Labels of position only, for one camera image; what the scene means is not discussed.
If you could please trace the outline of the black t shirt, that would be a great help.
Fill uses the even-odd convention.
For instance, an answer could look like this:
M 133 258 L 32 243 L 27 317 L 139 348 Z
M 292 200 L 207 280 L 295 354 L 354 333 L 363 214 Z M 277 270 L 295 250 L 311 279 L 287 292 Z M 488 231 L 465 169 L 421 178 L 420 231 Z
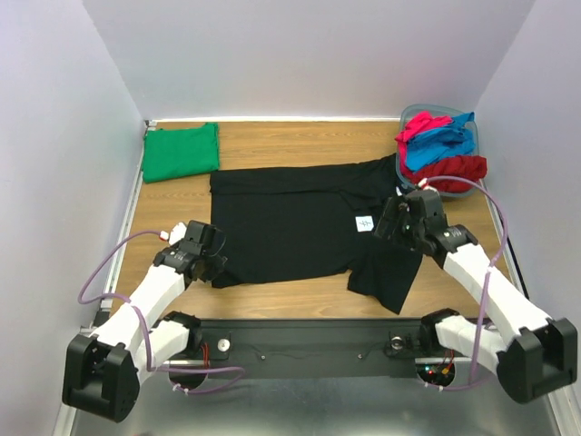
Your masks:
M 374 236 L 397 186 L 395 155 L 363 163 L 218 171 L 212 224 L 226 236 L 215 288 L 348 273 L 347 288 L 401 312 L 418 253 Z

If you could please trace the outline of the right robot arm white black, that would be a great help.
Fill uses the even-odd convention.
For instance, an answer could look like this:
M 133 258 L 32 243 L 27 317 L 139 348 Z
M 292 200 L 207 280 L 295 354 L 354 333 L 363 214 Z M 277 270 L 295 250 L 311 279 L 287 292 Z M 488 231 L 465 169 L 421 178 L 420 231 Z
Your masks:
M 451 309 L 420 321 L 420 347 L 462 354 L 495 374 L 525 404 L 577 380 L 578 334 L 568 319 L 535 306 L 488 258 L 477 238 L 451 225 L 439 193 L 424 188 L 387 200 L 376 236 L 431 259 L 479 302 L 477 322 Z

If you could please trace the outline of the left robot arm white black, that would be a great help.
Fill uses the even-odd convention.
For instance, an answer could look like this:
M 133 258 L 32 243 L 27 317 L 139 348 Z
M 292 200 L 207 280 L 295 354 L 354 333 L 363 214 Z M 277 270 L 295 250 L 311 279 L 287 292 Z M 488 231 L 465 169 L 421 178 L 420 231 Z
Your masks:
M 226 262 L 220 251 L 225 235 L 208 223 L 190 221 L 161 232 L 167 242 L 143 280 L 103 325 L 78 334 L 65 354 L 62 401 L 114 422 L 123 421 L 142 384 L 175 355 L 201 352 L 198 318 L 167 307 L 192 282 L 209 282 Z

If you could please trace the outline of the red t shirt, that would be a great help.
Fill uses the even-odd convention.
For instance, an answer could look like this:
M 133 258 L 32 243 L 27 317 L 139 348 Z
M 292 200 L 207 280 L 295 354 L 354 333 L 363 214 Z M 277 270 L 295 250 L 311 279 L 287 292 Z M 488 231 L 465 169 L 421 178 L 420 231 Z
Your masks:
M 401 172 L 412 183 L 438 176 L 459 177 L 476 183 L 487 175 L 487 159 L 479 155 L 458 155 L 428 164 L 417 171 L 402 166 Z M 466 193 L 471 189 L 466 183 L 449 179 L 435 181 L 431 185 L 444 193 Z

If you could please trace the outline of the blue t shirt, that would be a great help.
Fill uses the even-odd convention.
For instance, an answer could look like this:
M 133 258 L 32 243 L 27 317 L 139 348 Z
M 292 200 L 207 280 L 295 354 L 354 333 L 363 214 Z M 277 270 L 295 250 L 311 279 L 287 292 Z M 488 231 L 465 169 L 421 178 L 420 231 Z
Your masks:
M 452 116 L 451 124 L 415 136 L 407 144 L 403 159 L 405 166 L 417 171 L 444 158 L 472 155 L 476 142 L 466 124 L 473 122 L 474 118 L 473 112 Z

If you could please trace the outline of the pink t shirt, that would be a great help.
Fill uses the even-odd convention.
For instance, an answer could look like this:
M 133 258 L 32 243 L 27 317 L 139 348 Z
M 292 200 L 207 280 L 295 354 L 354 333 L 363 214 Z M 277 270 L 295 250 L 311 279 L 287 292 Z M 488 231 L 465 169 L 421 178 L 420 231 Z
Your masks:
M 400 130 L 395 138 L 399 147 L 399 151 L 402 153 L 407 148 L 408 142 L 418 134 L 446 126 L 452 122 L 453 119 L 449 115 L 433 116 L 428 111 L 423 111 L 419 114 L 416 114 L 405 124 L 405 126 Z

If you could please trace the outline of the folded green t shirt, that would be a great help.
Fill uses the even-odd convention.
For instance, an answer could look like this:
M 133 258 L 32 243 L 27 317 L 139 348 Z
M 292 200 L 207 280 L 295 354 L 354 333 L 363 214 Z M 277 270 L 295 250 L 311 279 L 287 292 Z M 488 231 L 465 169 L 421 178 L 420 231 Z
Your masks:
M 220 169 L 219 125 L 150 131 L 144 138 L 143 181 L 157 183 Z

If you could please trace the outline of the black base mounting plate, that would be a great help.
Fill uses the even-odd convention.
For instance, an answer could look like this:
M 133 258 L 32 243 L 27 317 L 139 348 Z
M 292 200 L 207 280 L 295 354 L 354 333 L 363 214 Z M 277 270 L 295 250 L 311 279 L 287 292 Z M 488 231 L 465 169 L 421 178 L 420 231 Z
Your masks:
M 420 345 L 418 318 L 216 320 L 201 323 L 212 368 L 247 378 L 416 378 L 420 362 L 446 365 L 459 352 Z

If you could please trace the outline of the aluminium frame rail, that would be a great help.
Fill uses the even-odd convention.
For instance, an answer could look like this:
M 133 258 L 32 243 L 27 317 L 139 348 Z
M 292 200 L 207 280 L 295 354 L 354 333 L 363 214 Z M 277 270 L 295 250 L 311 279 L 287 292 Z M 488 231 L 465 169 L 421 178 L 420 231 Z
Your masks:
M 157 122 L 154 120 L 145 120 L 144 122 L 144 130 L 143 130 L 143 140 L 142 146 L 144 146 L 144 140 L 146 135 L 150 131 L 155 131 Z M 141 191 L 142 183 L 143 183 L 143 154 L 144 154 L 144 147 L 142 147 L 141 154 L 138 160 L 137 169 L 133 177 L 133 183 L 131 184 L 130 195 L 128 197 L 127 206 L 125 209 L 125 213 L 123 215 L 122 226 L 119 232 L 119 236 L 117 238 L 117 243 L 120 243 L 125 237 L 128 237 L 131 233 L 133 217 L 135 214 L 136 206 L 138 203 L 139 193 Z M 106 280 L 103 287 L 103 294 L 109 294 L 116 290 L 122 263 L 123 257 L 126 247 L 120 248 L 116 251 L 111 260 L 110 266 L 106 275 Z

